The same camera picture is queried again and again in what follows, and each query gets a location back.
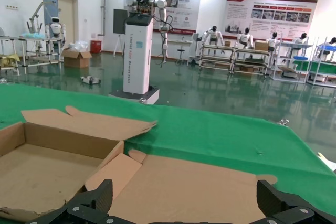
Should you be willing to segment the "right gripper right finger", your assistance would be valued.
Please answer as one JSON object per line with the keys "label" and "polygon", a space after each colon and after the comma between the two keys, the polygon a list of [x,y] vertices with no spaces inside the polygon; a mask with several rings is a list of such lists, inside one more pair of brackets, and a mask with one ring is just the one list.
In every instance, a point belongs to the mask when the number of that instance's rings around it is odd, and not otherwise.
{"label": "right gripper right finger", "polygon": [[257,203],[265,215],[265,218],[257,220],[257,223],[335,223],[335,216],[315,208],[298,195],[278,191],[266,180],[257,182]]}

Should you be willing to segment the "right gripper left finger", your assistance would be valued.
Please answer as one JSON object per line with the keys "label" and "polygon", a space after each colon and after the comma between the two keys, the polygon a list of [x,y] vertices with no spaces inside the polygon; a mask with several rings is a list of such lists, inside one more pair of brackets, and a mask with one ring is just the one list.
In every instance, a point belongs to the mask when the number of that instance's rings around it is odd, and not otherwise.
{"label": "right gripper left finger", "polygon": [[76,194],[64,206],[28,223],[102,223],[113,201],[113,182],[105,179],[95,190]]}

